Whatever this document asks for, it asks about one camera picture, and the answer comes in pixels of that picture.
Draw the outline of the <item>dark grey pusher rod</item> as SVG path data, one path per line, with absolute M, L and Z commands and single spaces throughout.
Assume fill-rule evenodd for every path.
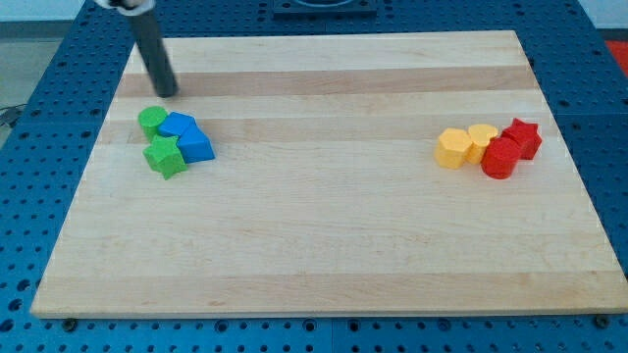
M 155 94 L 161 98 L 175 96 L 179 85 L 154 11 L 130 16 L 128 22 Z

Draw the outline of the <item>white rod holder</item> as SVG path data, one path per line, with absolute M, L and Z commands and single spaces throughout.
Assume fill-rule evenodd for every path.
M 123 16 L 139 16 L 154 9 L 155 0 L 94 0 L 104 9 L 117 10 Z

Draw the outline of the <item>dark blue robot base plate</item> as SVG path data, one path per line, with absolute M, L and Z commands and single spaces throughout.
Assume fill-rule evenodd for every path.
M 374 15 L 377 0 L 273 0 L 270 8 L 273 17 L 294 16 L 333 17 L 342 15 Z

